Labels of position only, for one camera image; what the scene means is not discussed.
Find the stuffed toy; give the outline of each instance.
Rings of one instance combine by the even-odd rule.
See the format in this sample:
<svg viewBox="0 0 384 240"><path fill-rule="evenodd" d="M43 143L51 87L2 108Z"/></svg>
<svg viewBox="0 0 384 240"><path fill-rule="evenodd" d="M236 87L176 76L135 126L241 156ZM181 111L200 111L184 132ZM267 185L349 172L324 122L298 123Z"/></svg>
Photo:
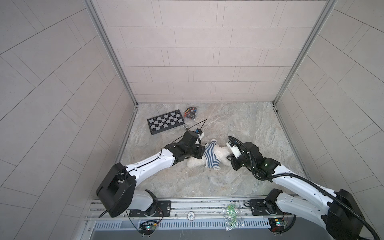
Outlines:
<svg viewBox="0 0 384 240"><path fill-rule="evenodd" d="M231 154L229 147L219 147L217 140L213 139L210 143L205 144L204 155L202 159L190 157L187 162L188 167L197 167L205 164L205 167L219 170L219 164L222 163L226 166L231 166L231 162L227 156Z"/></svg>

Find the marble floor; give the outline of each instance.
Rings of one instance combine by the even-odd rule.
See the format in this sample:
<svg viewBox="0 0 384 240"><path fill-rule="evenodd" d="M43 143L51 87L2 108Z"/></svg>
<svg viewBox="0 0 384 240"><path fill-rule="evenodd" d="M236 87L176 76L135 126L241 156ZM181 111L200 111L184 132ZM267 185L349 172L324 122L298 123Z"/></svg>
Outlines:
<svg viewBox="0 0 384 240"><path fill-rule="evenodd" d="M197 107L197 116L195 120L185 119L188 126L208 119L202 142L217 139L219 146L224 146L229 135L242 142L250 141L264 157L271 157L304 176L270 103L140 104L122 164L150 157L183 135L185 130L179 126L152 136L147 119L176 109L184 112L189 106ZM137 189L149 189L157 197L266 195L273 188L285 190L269 181L256 180L245 168L235 171L223 164L220 167L189 168L185 160L149 177Z"/></svg>

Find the plastic bag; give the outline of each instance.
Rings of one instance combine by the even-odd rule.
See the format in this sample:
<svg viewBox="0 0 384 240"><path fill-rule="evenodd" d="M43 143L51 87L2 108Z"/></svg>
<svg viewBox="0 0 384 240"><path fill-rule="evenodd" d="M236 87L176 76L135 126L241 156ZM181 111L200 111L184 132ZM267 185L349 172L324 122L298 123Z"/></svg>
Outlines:
<svg viewBox="0 0 384 240"><path fill-rule="evenodd" d="M195 120L196 111L197 111L196 107L189 107L187 108L187 110L185 110L184 117Z"/></svg>
<svg viewBox="0 0 384 240"><path fill-rule="evenodd" d="M235 204L228 204L225 208L223 208L223 212L226 231L244 227L244 218L241 208Z"/></svg>

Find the vent grille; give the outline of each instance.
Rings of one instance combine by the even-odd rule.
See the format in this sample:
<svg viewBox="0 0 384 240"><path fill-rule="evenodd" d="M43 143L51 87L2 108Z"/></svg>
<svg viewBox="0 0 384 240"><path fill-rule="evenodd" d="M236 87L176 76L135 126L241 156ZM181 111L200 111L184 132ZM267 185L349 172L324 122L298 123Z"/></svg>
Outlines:
<svg viewBox="0 0 384 240"><path fill-rule="evenodd" d="M271 228L267 218L246 218L242 228ZM96 221L94 229L97 230L135 230L132 224L126 220L101 220ZM158 230L185 230L185 229L225 229L223 219L164 219Z"/></svg>

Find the checkered board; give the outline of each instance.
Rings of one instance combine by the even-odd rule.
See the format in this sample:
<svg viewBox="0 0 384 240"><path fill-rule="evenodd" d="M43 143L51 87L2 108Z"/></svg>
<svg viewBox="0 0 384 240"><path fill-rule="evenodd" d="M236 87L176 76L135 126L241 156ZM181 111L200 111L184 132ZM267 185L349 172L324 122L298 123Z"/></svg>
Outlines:
<svg viewBox="0 0 384 240"><path fill-rule="evenodd" d="M184 124L180 110L147 119L151 134L156 134Z"/></svg>

